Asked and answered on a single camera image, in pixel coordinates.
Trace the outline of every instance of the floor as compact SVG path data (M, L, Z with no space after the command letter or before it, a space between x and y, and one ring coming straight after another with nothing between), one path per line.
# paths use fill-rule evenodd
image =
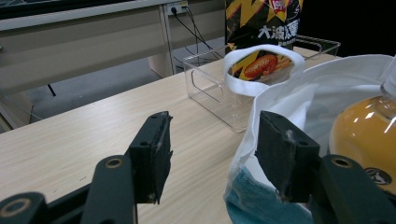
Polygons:
M213 49L224 46L224 38L208 40L206 43ZM198 52L207 51L202 43L175 49L177 72L183 71L183 58ZM109 96L131 90L161 79L149 68L149 59L141 59L121 64L105 70L97 71L80 77L51 83L56 93L53 96L49 87L43 86L29 90L28 98L33 103L31 123L63 112L78 108Z

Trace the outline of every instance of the snack bag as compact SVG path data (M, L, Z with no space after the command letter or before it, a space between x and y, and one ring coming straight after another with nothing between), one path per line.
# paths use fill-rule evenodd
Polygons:
M229 50L271 44L292 49L304 0L226 0ZM230 74L247 81L267 81L288 67L291 60L260 50L236 63Z

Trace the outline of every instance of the table surface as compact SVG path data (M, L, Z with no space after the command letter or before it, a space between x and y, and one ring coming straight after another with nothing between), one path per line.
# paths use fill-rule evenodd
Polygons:
M138 205L139 223L231 223L222 197L244 133L190 99L183 73L0 134L0 201L39 191L49 203L91 183L96 163L123 154L160 111L173 117L172 167L161 204Z

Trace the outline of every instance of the white bag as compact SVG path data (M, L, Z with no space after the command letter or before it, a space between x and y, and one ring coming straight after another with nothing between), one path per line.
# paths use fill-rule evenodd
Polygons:
M227 74L229 68L249 52L271 50L290 57L290 78L268 86ZM327 153L329 131L335 117L347 106L380 95L382 76L392 57L361 55L322 63L303 71L304 59L278 46L261 45L235 50L224 58L223 73L230 90L255 96L249 124L231 163L224 200L233 223L313 223L310 212L300 204L282 203L266 178L255 154L262 110L280 114L320 144Z

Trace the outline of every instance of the bottle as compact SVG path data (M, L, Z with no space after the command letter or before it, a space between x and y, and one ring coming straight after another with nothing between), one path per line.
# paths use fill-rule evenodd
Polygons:
M338 115L329 150L359 163L382 190L396 195L396 66L381 91Z

